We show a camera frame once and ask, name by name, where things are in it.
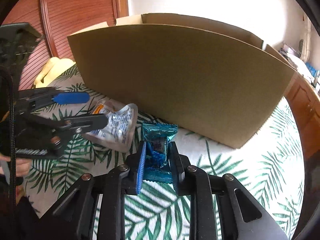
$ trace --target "food pouch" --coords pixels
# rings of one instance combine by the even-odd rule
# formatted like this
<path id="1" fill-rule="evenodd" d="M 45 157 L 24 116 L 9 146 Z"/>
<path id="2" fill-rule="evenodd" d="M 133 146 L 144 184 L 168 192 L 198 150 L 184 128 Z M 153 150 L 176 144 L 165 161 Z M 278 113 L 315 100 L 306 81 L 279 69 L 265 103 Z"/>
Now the food pouch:
<path id="1" fill-rule="evenodd" d="M 175 124 L 144 122 L 142 134 L 147 142 L 147 154 L 143 179 L 172 183 L 167 149 L 170 140 L 178 132 Z"/>
<path id="2" fill-rule="evenodd" d="M 104 99 L 101 99 L 97 102 L 92 114 L 105 114 L 108 118 L 108 125 L 82 136 L 112 150 L 128 152 L 137 123 L 138 107 L 135 104 L 128 104 L 115 112 Z"/>

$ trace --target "bed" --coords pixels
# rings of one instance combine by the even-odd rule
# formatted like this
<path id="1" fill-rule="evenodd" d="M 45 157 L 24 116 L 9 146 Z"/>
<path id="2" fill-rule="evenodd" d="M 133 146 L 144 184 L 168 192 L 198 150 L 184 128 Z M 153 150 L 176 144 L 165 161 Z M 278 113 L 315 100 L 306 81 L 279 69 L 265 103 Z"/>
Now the bed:
<path id="1" fill-rule="evenodd" d="M 89 113 L 101 98 L 84 85 L 74 65 L 50 86 L 66 91 L 86 91 L 90 100 L 79 105 L 51 105 L 35 112 L 60 120 Z M 106 149 L 76 135 L 60 160 L 34 160 L 25 179 L 26 193 L 41 216 L 83 173 L 105 174 L 135 153 L 143 121 L 161 122 L 139 112 L 129 152 Z M 233 174 L 269 212 L 291 239 L 297 226 L 304 190 L 304 163 L 299 132 L 285 98 L 282 98 L 265 124 L 240 149 L 231 149 L 192 131 L 179 128 L 174 137 L 180 154 L 208 174 Z M 96 213 L 93 239 L 99 221 Z M 218 237 L 220 221 L 216 212 Z M 126 239 L 188 239 L 190 200 L 177 197 L 172 185 L 144 181 L 141 194 L 125 198 Z"/>

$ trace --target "cardboard panel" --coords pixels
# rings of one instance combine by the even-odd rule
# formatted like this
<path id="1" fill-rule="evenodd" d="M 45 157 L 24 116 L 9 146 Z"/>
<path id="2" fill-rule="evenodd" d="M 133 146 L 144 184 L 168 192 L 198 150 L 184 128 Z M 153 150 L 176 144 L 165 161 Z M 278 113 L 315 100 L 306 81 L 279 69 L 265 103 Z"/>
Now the cardboard panel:
<path id="1" fill-rule="evenodd" d="M 251 44 L 259 49 L 261 49 L 263 42 L 262 39 L 242 28 L 206 18 L 174 13 L 148 13 L 142 14 L 141 17 L 142 22 L 146 24 L 169 24 L 193 27 L 220 33 Z"/>
<path id="2" fill-rule="evenodd" d="M 116 26 L 131 25 L 131 24 L 143 24 L 141 14 L 126 16 L 116 19 Z"/>
<path id="3" fill-rule="evenodd" d="M 77 31 L 75 33 L 72 33 L 71 35 L 77 34 L 77 33 L 87 32 L 87 31 L 91 31 L 91 30 L 95 30 L 95 29 L 106 28 L 106 27 L 108 27 L 108 23 L 107 22 L 97 23 L 95 25 L 91 25 L 91 26 L 86 27 L 86 28 L 84 28 L 82 30 L 79 30 L 79 31 Z"/>
<path id="4" fill-rule="evenodd" d="M 182 26 L 123 25 L 68 40 L 89 88 L 233 148 L 266 121 L 294 73 L 242 41 Z"/>
<path id="5" fill-rule="evenodd" d="M 277 59 L 281 60 L 283 63 L 285 63 L 285 64 L 289 65 L 290 67 L 292 67 L 291 64 L 289 63 L 289 61 L 286 60 L 284 57 L 282 57 L 281 54 L 278 51 L 276 51 L 274 48 L 272 48 L 269 44 L 267 44 L 265 52 L 269 53 L 270 55 L 272 55 L 272 56 L 276 57 Z"/>

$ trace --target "blue plastic tab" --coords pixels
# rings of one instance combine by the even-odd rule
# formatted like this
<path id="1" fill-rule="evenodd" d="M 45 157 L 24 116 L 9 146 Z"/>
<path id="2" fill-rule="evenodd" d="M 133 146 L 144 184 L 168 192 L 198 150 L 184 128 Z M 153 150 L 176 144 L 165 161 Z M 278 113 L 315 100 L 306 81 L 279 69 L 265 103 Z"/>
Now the blue plastic tab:
<path id="1" fill-rule="evenodd" d="M 137 172 L 137 185 L 136 185 L 137 194 L 140 194 L 140 191 L 142 188 L 142 181 L 143 181 L 143 174 L 144 174 L 144 163 L 146 161 L 146 150 L 147 150 L 147 144 L 146 144 L 146 142 L 143 142 L 143 147 L 142 147 L 142 152 L 141 152 L 139 167 L 138 167 L 138 172 Z"/>
<path id="2" fill-rule="evenodd" d="M 83 104 L 89 99 L 90 96 L 87 92 L 62 92 L 53 97 L 53 101 L 59 105 Z"/>

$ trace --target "metal screw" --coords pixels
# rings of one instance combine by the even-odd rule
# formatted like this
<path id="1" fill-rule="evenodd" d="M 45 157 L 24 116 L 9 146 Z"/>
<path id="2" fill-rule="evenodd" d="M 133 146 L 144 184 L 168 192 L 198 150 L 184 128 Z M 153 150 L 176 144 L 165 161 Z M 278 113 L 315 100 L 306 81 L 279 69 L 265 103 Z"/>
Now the metal screw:
<path id="1" fill-rule="evenodd" d="M 59 136 L 54 136 L 54 137 L 52 137 L 51 138 L 51 143 L 52 144 L 55 144 L 55 145 L 57 145 L 57 144 L 59 144 L 60 143 L 60 141 L 61 141 L 61 138 L 59 137 Z"/>
<path id="2" fill-rule="evenodd" d="M 91 174 L 90 173 L 85 173 L 81 176 L 82 180 L 89 180 L 91 179 Z"/>
<path id="3" fill-rule="evenodd" d="M 126 164 L 121 164 L 118 166 L 118 169 L 121 171 L 126 171 L 127 169 L 129 169 L 129 166 Z"/>
<path id="4" fill-rule="evenodd" d="M 76 129 L 76 133 L 81 133 L 82 132 L 82 128 L 81 127 L 78 127 L 77 129 Z"/>
<path id="5" fill-rule="evenodd" d="M 197 167 L 196 166 L 194 166 L 194 165 L 189 165 L 188 167 L 187 167 L 187 169 L 188 169 L 188 171 L 196 171 L 197 170 Z"/>
<path id="6" fill-rule="evenodd" d="M 229 180 L 229 181 L 232 181 L 232 180 L 234 179 L 233 175 L 230 174 L 230 173 L 225 174 L 225 175 L 224 175 L 224 178 L 225 178 L 226 180 Z"/>

